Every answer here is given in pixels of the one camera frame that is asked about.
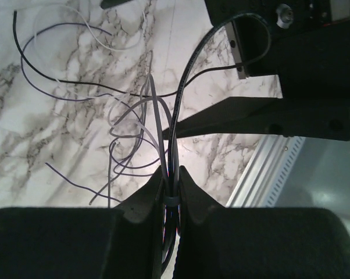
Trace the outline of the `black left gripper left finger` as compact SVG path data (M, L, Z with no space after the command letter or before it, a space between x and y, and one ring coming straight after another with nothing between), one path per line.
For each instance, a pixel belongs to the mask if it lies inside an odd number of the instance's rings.
M0 209L0 278L160 278L162 172L113 208Z

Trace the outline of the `white zip tie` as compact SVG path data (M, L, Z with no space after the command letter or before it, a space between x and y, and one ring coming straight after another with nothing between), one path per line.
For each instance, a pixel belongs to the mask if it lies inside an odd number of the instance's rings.
M163 203L168 207L178 207L181 203L181 199L179 196L163 196Z

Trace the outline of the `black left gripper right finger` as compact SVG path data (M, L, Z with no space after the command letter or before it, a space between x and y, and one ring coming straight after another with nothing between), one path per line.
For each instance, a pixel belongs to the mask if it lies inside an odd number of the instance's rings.
M322 208L226 208L180 167L176 278L350 278L350 237Z

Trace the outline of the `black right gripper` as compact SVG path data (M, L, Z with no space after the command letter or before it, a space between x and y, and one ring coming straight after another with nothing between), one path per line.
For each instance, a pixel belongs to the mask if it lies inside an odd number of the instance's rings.
M244 72L278 75L283 97L226 98L176 125L177 138L270 134L350 141L350 1L206 1L213 26L234 20Z

